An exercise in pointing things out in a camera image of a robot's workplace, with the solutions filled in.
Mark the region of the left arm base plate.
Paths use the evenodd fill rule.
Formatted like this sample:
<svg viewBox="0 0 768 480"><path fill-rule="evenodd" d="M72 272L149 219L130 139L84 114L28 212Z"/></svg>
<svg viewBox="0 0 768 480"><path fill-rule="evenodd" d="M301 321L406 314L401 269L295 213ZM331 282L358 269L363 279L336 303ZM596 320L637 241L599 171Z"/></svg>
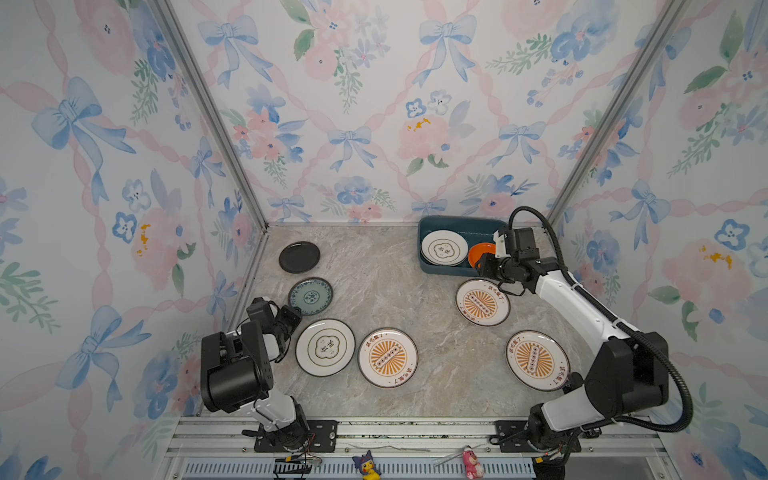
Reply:
<svg viewBox="0 0 768 480"><path fill-rule="evenodd" d="M266 432L260 428L254 437L257 453L333 453L339 422L336 420L297 419L289 426Z"/></svg>

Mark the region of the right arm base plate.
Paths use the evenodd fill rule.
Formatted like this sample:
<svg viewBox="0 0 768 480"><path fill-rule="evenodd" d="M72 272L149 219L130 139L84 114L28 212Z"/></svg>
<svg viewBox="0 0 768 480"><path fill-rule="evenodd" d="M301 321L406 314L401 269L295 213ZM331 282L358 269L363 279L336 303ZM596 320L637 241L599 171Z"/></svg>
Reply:
<svg viewBox="0 0 768 480"><path fill-rule="evenodd" d="M540 426L530 429L526 420L497 420L494 428L488 441L503 453L563 453L570 438L569 432L553 433Z"/></svg>

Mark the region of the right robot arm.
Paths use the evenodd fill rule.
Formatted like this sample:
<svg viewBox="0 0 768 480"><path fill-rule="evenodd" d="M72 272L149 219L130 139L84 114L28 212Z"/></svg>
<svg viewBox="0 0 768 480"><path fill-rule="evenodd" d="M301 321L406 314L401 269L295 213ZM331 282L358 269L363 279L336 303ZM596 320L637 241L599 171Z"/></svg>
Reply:
<svg viewBox="0 0 768 480"><path fill-rule="evenodd" d="M473 263L482 278L519 283L553 306L583 337L594 360L585 377L562 396L533 406L527 441L550 449L573 433L625 422L627 416L669 399L666 340L624 323L592 296L556 257L537 249L498 257L483 254Z"/></svg>

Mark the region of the orange round plate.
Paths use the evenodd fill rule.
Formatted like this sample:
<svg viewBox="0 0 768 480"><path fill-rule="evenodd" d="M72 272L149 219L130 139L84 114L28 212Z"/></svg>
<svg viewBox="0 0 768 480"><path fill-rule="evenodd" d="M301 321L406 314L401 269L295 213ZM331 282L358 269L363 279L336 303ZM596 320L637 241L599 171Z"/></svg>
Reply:
<svg viewBox="0 0 768 480"><path fill-rule="evenodd" d="M477 268L478 263L485 254L494 256L496 253L496 245L491 242L482 242L472 246L469 249L468 261L473 269Z"/></svg>

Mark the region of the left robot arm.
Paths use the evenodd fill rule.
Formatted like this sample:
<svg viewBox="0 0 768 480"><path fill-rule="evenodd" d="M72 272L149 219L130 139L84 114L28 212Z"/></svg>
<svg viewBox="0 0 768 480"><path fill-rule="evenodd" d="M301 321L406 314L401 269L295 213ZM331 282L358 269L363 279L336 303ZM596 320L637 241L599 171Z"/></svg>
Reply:
<svg viewBox="0 0 768 480"><path fill-rule="evenodd" d="M256 426L244 429L244 436L269 447L297 451L310 440L309 422L300 404L275 387L272 365L286 357L302 313L257 297L246 314L234 330L210 334L201 341L204 406L210 412L225 413L248 406Z"/></svg>

